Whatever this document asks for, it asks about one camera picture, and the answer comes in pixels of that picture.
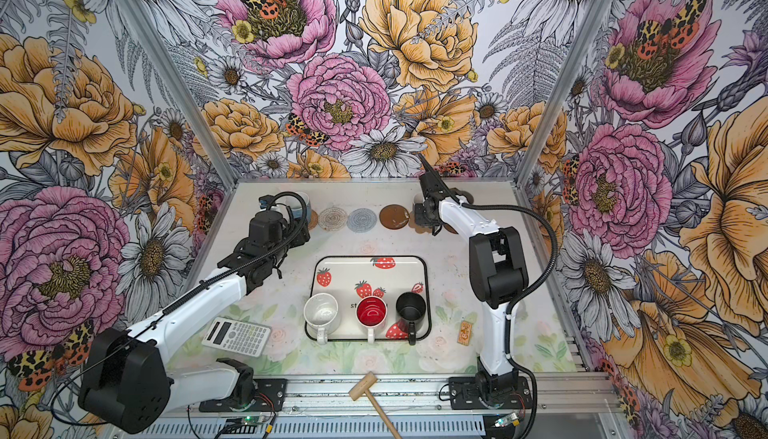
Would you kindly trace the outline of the brown paw shaped coaster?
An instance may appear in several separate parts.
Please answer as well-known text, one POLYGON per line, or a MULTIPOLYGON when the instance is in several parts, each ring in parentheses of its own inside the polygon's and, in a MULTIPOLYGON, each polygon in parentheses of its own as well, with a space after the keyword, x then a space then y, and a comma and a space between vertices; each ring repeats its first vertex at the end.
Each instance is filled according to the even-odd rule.
POLYGON ((422 227, 416 222, 415 213, 413 211, 410 212, 408 227, 411 228, 414 232, 417 234, 431 234, 432 228, 431 227, 422 227))

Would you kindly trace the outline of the woven straw round coaster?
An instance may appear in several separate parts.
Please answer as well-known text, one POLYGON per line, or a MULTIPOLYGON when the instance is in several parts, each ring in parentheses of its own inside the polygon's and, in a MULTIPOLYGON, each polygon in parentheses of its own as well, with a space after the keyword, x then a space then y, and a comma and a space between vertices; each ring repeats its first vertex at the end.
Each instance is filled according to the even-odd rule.
POLYGON ((313 230, 317 226, 318 222, 319 222, 319 215, 314 209, 312 209, 310 214, 308 229, 313 230))

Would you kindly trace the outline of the glossy brown round coaster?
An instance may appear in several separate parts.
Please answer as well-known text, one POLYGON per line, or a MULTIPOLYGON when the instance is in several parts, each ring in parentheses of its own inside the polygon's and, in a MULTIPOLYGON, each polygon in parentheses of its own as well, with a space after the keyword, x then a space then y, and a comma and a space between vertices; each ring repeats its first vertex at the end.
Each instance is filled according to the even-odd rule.
POLYGON ((390 230, 402 229, 408 225, 409 221, 409 211, 399 204, 386 205, 379 212, 379 222, 390 230))

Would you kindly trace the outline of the beige woven round coaster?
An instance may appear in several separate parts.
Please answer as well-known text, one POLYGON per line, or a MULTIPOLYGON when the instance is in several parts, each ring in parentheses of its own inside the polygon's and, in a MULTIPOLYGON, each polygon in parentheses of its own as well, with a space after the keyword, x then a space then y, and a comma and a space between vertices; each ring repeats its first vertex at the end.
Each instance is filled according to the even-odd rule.
POLYGON ((318 225, 325 231, 334 232, 343 229, 348 220, 347 212, 340 207, 331 206, 318 215, 318 225))

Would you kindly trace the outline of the blue grey woven coaster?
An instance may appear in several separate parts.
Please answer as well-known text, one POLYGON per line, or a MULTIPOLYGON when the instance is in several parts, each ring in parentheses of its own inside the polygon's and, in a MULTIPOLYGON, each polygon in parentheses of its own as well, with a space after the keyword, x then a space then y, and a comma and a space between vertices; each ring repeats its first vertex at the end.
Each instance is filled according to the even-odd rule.
POLYGON ((378 214, 369 208, 353 210, 347 218, 346 225, 354 233, 366 233, 373 229, 378 222, 378 214))

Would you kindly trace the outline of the purple white mug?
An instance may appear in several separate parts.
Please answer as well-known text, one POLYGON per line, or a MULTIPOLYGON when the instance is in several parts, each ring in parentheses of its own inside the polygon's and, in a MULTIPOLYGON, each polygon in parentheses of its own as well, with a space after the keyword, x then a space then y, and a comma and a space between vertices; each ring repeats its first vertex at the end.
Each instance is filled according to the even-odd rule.
POLYGON ((413 207, 411 213, 414 224, 417 227, 427 228, 428 217, 426 216, 426 209, 424 206, 424 197, 421 193, 417 193, 413 197, 413 207))

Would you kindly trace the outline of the blue floral mug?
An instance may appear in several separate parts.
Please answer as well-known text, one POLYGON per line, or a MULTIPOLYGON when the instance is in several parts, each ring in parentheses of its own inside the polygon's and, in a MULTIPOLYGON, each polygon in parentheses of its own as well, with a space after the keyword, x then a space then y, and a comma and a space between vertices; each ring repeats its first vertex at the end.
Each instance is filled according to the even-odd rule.
POLYGON ((309 195, 303 191, 289 194, 285 199, 285 203, 289 207, 292 217, 296 220, 303 217, 304 210, 307 210, 309 214, 312 213, 309 195))

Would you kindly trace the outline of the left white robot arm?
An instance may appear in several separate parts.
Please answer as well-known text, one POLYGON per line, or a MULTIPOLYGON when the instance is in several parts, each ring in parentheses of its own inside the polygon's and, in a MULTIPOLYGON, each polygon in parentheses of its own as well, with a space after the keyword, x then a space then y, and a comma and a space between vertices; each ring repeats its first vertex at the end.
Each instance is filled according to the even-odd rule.
POLYGON ((279 192, 259 203, 247 237, 209 276, 127 329, 108 328, 95 336, 80 375, 80 409, 135 434, 168 410, 206 401, 243 408, 256 398, 252 368, 236 359, 177 373, 166 365, 217 315, 279 275, 290 249, 309 241, 311 209, 300 194, 279 192))

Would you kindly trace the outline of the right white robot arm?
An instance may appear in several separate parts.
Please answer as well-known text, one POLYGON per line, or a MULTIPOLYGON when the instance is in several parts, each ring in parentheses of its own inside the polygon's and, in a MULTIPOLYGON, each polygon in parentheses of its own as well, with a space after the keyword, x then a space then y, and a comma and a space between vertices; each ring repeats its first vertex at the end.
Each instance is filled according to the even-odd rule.
POLYGON ((519 231, 501 227, 484 211, 529 211, 517 205, 475 205, 455 191, 424 158, 419 176, 421 198, 413 205, 415 223, 433 235, 446 226, 468 243, 471 289, 483 309, 483 347, 475 383, 479 399, 495 405, 520 385, 521 368, 513 364, 511 329, 516 302, 529 286, 519 231))

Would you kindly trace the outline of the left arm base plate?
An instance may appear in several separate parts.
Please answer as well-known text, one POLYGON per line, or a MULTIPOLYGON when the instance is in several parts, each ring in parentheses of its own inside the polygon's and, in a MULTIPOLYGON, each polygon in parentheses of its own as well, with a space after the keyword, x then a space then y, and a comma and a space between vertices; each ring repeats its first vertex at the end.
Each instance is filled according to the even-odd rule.
POLYGON ((202 413, 280 412, 286 397, 286 379, 255 379, 250 385, 237 386, 225 399, 200 403, 202 413))

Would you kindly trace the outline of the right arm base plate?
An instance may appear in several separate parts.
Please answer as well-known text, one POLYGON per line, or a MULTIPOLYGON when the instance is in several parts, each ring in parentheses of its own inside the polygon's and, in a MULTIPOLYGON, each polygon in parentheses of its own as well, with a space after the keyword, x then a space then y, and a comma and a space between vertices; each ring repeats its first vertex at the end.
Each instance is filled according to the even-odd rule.
POLYGON ((530 410, 532 389, 525 376, 516 382, 497 378, 486 382, 479 376, 455 376, 448 381, 449 402, 453 410, 530 410))

